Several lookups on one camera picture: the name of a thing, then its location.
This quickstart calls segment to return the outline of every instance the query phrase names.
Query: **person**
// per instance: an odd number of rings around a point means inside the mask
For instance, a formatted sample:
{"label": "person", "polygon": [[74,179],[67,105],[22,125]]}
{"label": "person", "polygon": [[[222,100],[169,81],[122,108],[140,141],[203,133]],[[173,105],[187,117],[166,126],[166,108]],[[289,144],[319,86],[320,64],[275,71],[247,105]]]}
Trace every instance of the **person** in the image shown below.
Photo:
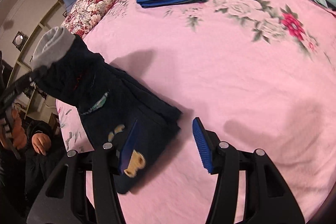
{"label": "person", "polygon": [[25,132],[17,110],[12,110],[12,117],[13,146],[22,157],[21,160],[16,159],[0,134],[0,206],[4,202],[1,199],[6,198],[13,209],[26,219],[43,184],[66,150],[63,139],[54,137],[46,122],[32,120]]}

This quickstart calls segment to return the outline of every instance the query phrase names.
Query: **bed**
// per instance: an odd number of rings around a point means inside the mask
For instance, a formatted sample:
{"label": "bed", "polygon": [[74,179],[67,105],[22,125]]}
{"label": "bed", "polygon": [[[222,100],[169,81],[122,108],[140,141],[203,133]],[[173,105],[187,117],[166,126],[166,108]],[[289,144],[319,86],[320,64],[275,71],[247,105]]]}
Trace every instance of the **bed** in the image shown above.
{"label": "bed", "polygon": [[[200,117],[239,150],[263,148],[305,220],[321,223],[316,212],[333,198],[336,181],[335,18],[309,0],[154,9],[117,0],[84,38],[89,50],[184,113],[178,137],[142,183],[119,195],[126,222],[205,223],[216,177],[203,168],[192,137],[192,119]],[[76,109],[56,105],[67,150],[92,150]],[[236,221],[243,213],[240,179]],[[94,204],[90,173],[87,195]]]}

